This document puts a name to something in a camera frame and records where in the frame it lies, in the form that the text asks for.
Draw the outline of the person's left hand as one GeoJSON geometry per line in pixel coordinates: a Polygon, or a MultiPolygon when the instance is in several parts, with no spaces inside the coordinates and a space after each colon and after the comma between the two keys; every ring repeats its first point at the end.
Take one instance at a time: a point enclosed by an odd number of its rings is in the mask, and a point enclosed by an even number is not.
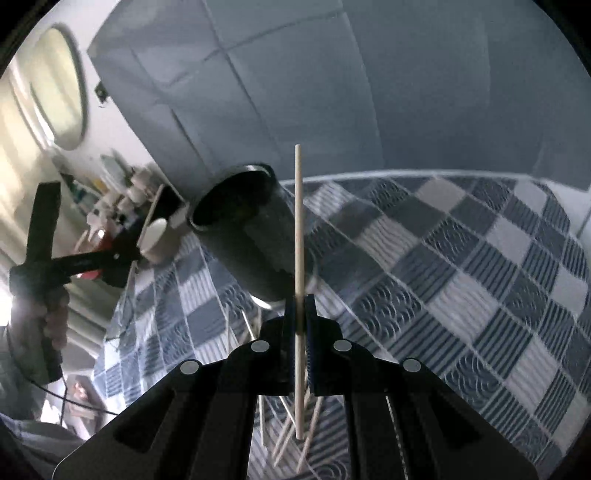
{"type": "Polygon", "coordinates": [[[44,317],[44,337],[54,350],[62,350],[67,343],[67,321],[69,312],[68,291],[60,286],[45,295],[47,313],[44,317]]]}

